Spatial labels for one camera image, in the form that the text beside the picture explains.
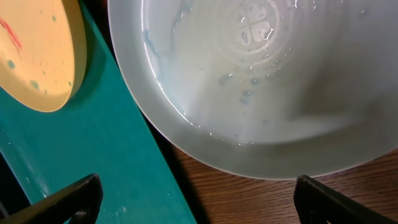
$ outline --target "black holder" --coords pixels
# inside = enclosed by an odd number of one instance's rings
[[[306,175],[297,178],[294,205],[301,224],[398,224]]]
[[[100,178],[91,174],[57,193],[31,205],[0,224],[65,223],[94,224],[103,198]]]

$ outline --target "teal cutting board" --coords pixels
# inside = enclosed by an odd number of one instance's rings
[[[195,223],[86,7],[85,80],[54,113],[28,109],[0,89],[0,151],[31,203],[97,173],[97,223]]]

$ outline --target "wood grain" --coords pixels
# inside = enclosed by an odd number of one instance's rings
[[[174,148],[211,223],[300,223],[295,181],[238,177],[208,167]],[[316,178],[398,221],[398,149],[362,166]]]

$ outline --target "wooden table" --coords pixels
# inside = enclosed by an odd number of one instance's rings
[[[85,2],[112,49],[106,1]],[[148,125],[198,223],[300,223],[293,203],[295,181],[255,180],[218,171],[170,147]],[[359,167],[316,179],[398,221],[398,149]]]

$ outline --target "red mark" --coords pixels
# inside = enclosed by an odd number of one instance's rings
[[[7,24],[6,21],[2,20],[1,17],[0,17],[0,24],[7,31],[8,35],[10,36],[11,42],[17,48],[17,51],[19,53],[19,51],[22,50],[22,44],[19,41],[17,34],[14,33],[14,31],[12,31],[11,27]]]

